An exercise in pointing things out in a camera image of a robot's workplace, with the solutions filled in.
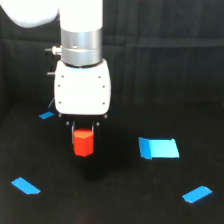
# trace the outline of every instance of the black cloth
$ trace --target black cloth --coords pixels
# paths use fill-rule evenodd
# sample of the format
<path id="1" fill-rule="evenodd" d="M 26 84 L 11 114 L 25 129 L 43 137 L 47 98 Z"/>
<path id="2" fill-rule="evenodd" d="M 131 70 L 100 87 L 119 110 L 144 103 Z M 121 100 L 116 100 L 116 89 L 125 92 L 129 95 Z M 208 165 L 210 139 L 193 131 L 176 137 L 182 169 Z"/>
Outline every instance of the black cloth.
<path id="1" fill-rule="evenodd" d="M 104 0 L 103 57 L 119 105 L 223 102 L 224 3 Z M 15 101 L 49 103 L 45 48 L 60 46 L 59 21 L 25 29 L 0 10 L 4 72 Z"/>
<path id="2" fill-rule="evenodd" d="M 74 157 L 71 131 L 44 107 L 16 103 L 0 128 L 1 222 L 223 223 L 224 107 L 127 107 L 102 124 L 97 153 Z M 138 137 L 174 138 L 179 159 L 140 157 Z M 41 190 L 25 195 L 22 177 Z M 206 186 L 195 204 L 182 195 Z"/>
<path id="3" fill-rule="evenodd" d="M 223 223 L 223 9 L 220 0 L 104 0 L 118 113 L 81 159 L 63 119 L 38 117 L 54 97 L 44 49 L 60 46 L 59 21 L 25 29 L 0 7 L 0 223 Z M 145 160 L 138 137 L 174 138 L 180 158 Z M 20 192 L 18 177 L 41 193 Z M 199 186 L 213 194 L 186 203 Z"/>

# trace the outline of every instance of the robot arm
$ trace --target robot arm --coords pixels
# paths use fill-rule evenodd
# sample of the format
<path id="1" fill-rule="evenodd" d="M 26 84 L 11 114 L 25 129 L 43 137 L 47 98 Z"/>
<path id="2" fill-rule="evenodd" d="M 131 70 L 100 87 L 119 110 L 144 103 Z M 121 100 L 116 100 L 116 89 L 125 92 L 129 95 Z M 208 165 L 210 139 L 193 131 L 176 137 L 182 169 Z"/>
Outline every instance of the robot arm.
<path id="1" fill-rule="evenodd" d="M 59 13 L 58 2 L 55 0 L 1 0 L 8 17 L 18 26 L 33 28 L 52 22 Z"/>
<path id="2" fill-rule="evenodd" d="M 23 28 L 50 23 L 60 12 L 61 46 L 47 49 L 53 55 L 61 56 L 53 72 L 52 104 L 61 115 L 72 117 L 75 154 L 92 154 L 93 136 L 97 132 L 94 130 L 99 130 L 98 121 L 107 116 L 111 103 L 110 74 L 107 62 L 102 58 L 103 0 L 0 1 L 9 18 Z M 87 133 L 83 129 L 75 130 L 75 119 L 80 115 L 93 119 L 92 130 Z M 77 145 L 76 131 L 82 136 L 92 136 L 90 140 L 83 140 L 88 148 Z"/>

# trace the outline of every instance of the blue tape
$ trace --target blue tape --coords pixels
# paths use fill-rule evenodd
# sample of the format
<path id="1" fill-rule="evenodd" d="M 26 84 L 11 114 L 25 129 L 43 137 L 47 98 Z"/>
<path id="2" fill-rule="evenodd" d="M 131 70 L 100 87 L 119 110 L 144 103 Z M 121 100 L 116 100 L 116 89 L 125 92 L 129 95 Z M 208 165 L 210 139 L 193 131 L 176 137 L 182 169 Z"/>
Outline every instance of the blue tape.
<path id="1" fill-rule="evenodd" d="M 141 157 L 145 159 L 152 159 L 148 139 L 139 138 L 139 147 L 140 147 Z"/>
<path id="2" fill-rule="evenodd" d="M 152 158 L 179 158 L 179 152 L 174 139 L 149 140 Z"/>
<path id="3" fill-rule="evenodd" d="M 39 194 L 40 190 L 28 183 L 23 178 L 18 178 L 12 182 L 12 184 L 23 191 L 25 194 Z"/>
<path id="4" fill-rule="evenodd" d="M 47 112 L 45 114 L 40 115 L 39 117 L 42 118 L 42 119 L 47 119 L 47 118 L 52 117 L 52 116 L 54 116 L 53 113 Z"/>
<path id="5" fill-rule="evenodd" d="M 194 203 L 195 201 L 198 201 L 199 199 L 205 197 L 208 194 L 211 194 L 212 191 L 208 189 L 207 187 L 201 186 L 185 195 L 182 197 L 184 198 L 185 201 L 189 203 Z"/>

